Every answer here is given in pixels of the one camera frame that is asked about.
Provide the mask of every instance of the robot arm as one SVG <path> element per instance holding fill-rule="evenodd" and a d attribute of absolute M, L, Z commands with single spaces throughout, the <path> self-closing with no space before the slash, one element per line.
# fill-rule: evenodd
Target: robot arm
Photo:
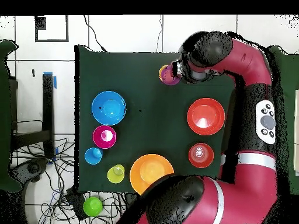
<path fill-rule="evenodd" d="M 147 203 L 137 224 L 261 224 L 277 197 L 276 122 L 267 60 L 261 50 L 220 32 L 198 32 L 179 52 L 173 76 L 197 83 L 212 72 L 235 81 L 236 101 L 227 115 L 231 125 L 225 125 L 230 140 L 222 150 L 222 180 L 158 180 L 141 196 Z M 230 183 L 223 181 L 225 170 L 232 175 Z M 126 224 L 127 216 L 120 223 Z"/>

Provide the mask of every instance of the floor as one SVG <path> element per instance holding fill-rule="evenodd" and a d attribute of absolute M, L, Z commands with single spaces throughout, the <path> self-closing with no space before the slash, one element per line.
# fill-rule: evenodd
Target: floor
<path fill-rule="evenodd" d="M 55 146 L 59 152 L 74 143 L 74 45 L 81 44 L 94 51 L 101 51 L 100 43 L 109 52 L 177 52 L 184 40 L 194 32 L 233 31 L 247 40 L 262 46 L 280 45 L 288 53 L 299 52 L 299 18 L 293 15 L 124 15 L 124 16 L 46 16 L 46 29 L 38 30 L 39 39 L 66 39 L 68 42 L 36 42 L 34 16 L 0 16 L 0 40 L 14 40 L 19 48 L 8 55 L 8 67 L 12 76 L 19 82 L 18 121 L 41 120 L 42 117 L 42 74 L 52 72 L 57 77 L 54 89 Z M 299 93 L 297 92 L 297 110 L 295 112 L 297 136 L 294 137 L 296 157 L 299 160 Z M 20 122 L 19 132 L 37 131 L 41 122 Z M 32 152 L 41 150 L 32 148 Z M 74 146 L 64 152 L 69 164 L 74 161 Z M 23 150 L 14 153 L 13 166 L 22 163 L 28 157 Z M 66 167 L 62 176 L 65 189 L 74 183 L 72 167 L 57 161 Z M 58 189 L 57 172 L 53 164 L 47 165 L 52 188 Z M 37 183 L 30 183 L 26 193 L 26 215 L 29 224 L 50 224 L 45 219 L 47 204 L 53 204 L 53 190 L 50 180 L 43 174 Z M 112 194 L 91 192 L 105 200 L 101 216 L 119 218 Z M 69 217 L 74 212 L 67 211 Z M 78 222 L 78 219 L 55 220 L 51 224 L 90 224 L 90 219 Z M 92 224 L 107 224 L 95 219 Z"/>

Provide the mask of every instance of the green cup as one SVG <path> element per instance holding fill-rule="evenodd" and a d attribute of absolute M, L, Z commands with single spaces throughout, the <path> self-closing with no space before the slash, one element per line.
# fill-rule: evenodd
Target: green cup
<path fill-rule="evenodd" d="M 111 167 L 107 173 L 107 178 L 113 184 L 122 182 L 124 179 L 124 166 L 118 164 Z"/>
<path fill-rule="evenodd" d="M 103 209 L 102 202 L 96 197 L 90 197 L 85 200 L 83 210 L 88 216 L 97 216 Z"/>

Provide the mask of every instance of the yellow-green cup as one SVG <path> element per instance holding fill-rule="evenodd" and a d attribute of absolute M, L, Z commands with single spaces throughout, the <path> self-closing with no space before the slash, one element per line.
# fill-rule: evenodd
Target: yellow-green cup
<path fill-rule="evenodd" d="M 124 179 L 124 166 L 118 164 L 111 167 L 107 173 L 107 178 L 113 184 L 122 182 Z"/>

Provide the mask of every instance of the black frame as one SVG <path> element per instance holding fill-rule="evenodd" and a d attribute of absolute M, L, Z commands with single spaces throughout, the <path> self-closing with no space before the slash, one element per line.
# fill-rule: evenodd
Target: black frame
<path fill-rule="evenodd" d="M 18 82 L 16 78 L 10 78 L 11 86 L 11 113 L 12 130 L 17 130 L 17 101 L 16 89 Z M 17 150 L 24 146 L 43 142 L 44 155 L 51 159 L 54 154 L 54 104 L 53 104 L 53 76 L 43 75 L 43 125 L 41 131 L 29 132 L 24 134 L 13 134 L 11 139 L 11 149 Z"/>

